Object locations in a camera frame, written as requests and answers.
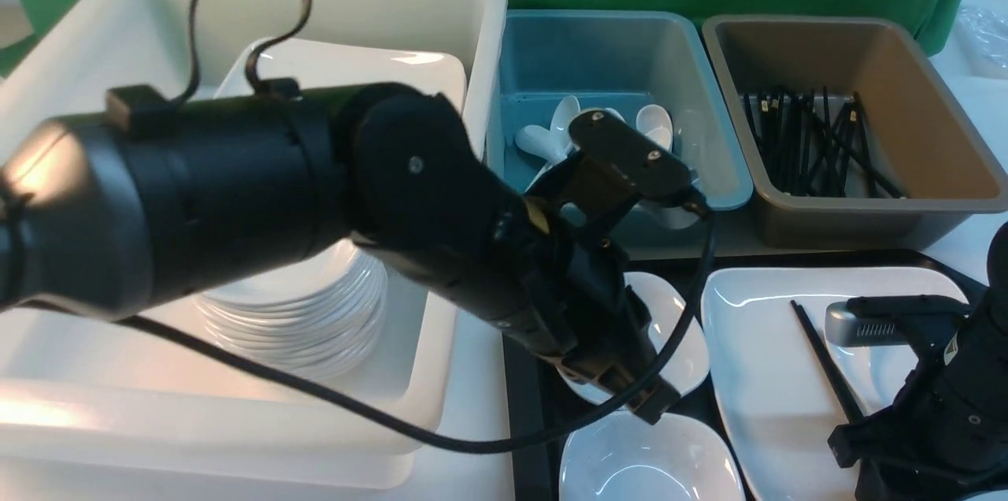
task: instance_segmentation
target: white plastic bin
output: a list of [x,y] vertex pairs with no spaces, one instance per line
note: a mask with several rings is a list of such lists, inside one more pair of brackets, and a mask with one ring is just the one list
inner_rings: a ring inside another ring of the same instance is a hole
[[[81,0],[0,86],[4,159],[44,118],[103,110],[113,86],[179,93],[188,74],[188,1]],[[288,30],[299,5],[202,0],[204,91],[249,42]],[[506,9],[507,0],[314,0],[300,35],[458,56],[469,78],[463,117],[482,156]],[[334,386],[433,429],[457,309],[397,275],[389,291],[378,348]],[[188,300],[146,314],[202,334]],[[151,337],[46,311],[0,316],[0,455],[389,488],[406,479],[417,448]]]

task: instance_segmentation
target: screw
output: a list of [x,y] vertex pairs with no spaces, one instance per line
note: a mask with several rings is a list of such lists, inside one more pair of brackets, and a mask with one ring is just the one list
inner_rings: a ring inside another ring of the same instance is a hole
[[504,215],[501,215],[500,220],[494,225],[494,240],[504,239],[504,236],[507,235],[508,224],[511,223],[511,218],[513,218],[513,215],[511,215],[510,211],[505,211]]
[[409,157],[409,164],[407,166],[410,174],[418,174],[423,171],[423,159],[422,157]]

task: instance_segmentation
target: gray-blue bin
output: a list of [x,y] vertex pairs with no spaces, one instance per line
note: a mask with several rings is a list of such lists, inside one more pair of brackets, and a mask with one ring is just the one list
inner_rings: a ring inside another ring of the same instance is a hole
[[[490,124],[487,163],[524,192],[542,160],[518,150],[515,132],[549,127],[562,96],[582,107],[613,107],[633,124],[648,103],[675,127],[673,152],[700,175],[716,211],[749,202],[753,182],[707,52],[689,20],[672,13],[511,10],[500,59],[500,118]],[[615,239],[627,246],[691,240],[697,228],[669,229],[636,208]]]

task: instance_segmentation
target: plastic bag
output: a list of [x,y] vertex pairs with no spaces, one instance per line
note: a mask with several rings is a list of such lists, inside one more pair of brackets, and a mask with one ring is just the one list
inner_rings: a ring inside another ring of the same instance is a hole
[[962,6],[957,23],[974,74],[1008,79],[1008,19],[982,6]]

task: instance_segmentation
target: stack of white plates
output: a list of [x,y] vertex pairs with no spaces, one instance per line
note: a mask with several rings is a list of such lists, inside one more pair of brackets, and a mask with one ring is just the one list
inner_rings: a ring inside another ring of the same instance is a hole
[[309,260],[202,293],[219,346],[316,381],[367,358],[385,321],[384,265],[348,240]]

